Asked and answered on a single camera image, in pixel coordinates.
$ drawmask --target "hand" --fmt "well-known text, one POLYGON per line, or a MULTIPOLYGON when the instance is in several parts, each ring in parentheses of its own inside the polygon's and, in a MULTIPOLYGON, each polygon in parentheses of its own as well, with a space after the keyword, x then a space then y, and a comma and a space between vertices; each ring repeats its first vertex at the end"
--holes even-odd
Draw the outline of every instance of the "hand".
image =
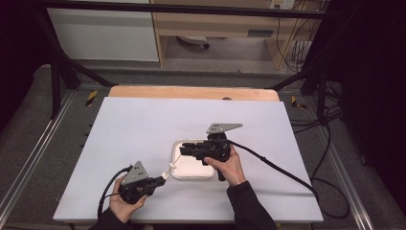
POLYGON ((226 162, 220 162, 211 157, 205 157, 204 161, 213 166, 215 169, 220 170, 221 173, 223 173, 224 178, 229 182, 230 186, 233 187, 246 181, 246 179, 244 172, 242 171, 238 153, 234 149, 234 146, 230 145, 230 149, 230 158, 226 162))
POLYGON ((110 210, 122 223, 127 223, 131 215, 137 209, 140 209, 144 206, 147 195, 141 197, 135 204, 129 204, 125 202, 122 197, 118 195, 120 184, 122 183, 123 179, 124 176, 116 179, 113 189, 113 195, 110 197, 110 210))

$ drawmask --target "yellow and black tape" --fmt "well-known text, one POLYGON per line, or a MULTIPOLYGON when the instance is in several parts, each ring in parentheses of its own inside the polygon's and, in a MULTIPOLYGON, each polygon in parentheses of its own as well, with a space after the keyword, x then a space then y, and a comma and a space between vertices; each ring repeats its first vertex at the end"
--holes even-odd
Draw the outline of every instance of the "yellow and black tape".
POLYGON ((85 106, 87 106, 87 107, 91 106, 93 101, 95 100, 97 94, 98 94, 98 90, 93 90, 90 93, 89 97, 87 98, 85 106))
POLYGON ((296 102, 296 98, 294 96, 292 96, 292 106, 299 107, 301 109, 307 109, 307 106, 305 104, 300 104, 300 103, 296 102))

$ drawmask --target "black horizontal beam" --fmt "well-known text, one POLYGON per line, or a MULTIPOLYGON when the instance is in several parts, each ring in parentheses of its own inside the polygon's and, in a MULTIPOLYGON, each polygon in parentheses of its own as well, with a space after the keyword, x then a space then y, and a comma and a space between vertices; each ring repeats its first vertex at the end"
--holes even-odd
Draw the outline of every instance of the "black horizontal beam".
POLYGON ((341 13, 324 12, 324 11, 288 11, 288 10, 254 9, 254 8, 86 2, 86 1, 66 1, 66 0, 35 0, 35 2, 38 6, 44 8, 113 11, 113 12, 171 12, 171 13, 196 13, 196 14, 305 18, 305 19, 341 19, 344 16, 341 13))

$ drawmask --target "person's left hand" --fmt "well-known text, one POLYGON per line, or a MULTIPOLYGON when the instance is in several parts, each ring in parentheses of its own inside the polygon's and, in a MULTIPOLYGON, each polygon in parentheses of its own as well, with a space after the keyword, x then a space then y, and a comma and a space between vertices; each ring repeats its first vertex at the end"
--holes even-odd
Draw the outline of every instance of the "person's left hand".
POLYGON ((127 223, 128 220, 131 218, 131 215, 137 210, 144 206, 144 202, 146 202, 147 195, 141 197, 137 203, 129 204, 125 202, 119 193, 120 184, 122 183, 124 176, 116 179, 113 189, 113 195, 110 197, 110 210, 113 214, 122 222, 127 223))

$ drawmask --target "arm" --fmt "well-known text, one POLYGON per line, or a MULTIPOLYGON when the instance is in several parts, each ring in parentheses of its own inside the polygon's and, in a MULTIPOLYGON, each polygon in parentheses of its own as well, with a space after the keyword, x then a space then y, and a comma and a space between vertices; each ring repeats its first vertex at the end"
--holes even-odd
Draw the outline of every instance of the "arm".
POLYGON ((112 196, 108 209, 106 209, 96 224, 89 230, 103 230, 103 229, 116 229, 116 230, 129 230, 129 219, 131 215, 144 206, 147 195, 144 195, 135 204, 129 204, 119 196, 120 183, 124 177, 120 177, 115 181, 112 196))
POLYGON ((231 146, 230 158, 226 162, 219 162, 210 157, 204 160, 220 170, 230 184, 227 195, 235 212, 238 230, 277 229, 274 220, 259 203, 253 188, 246 180, 239 155, 233 146, 231 146))

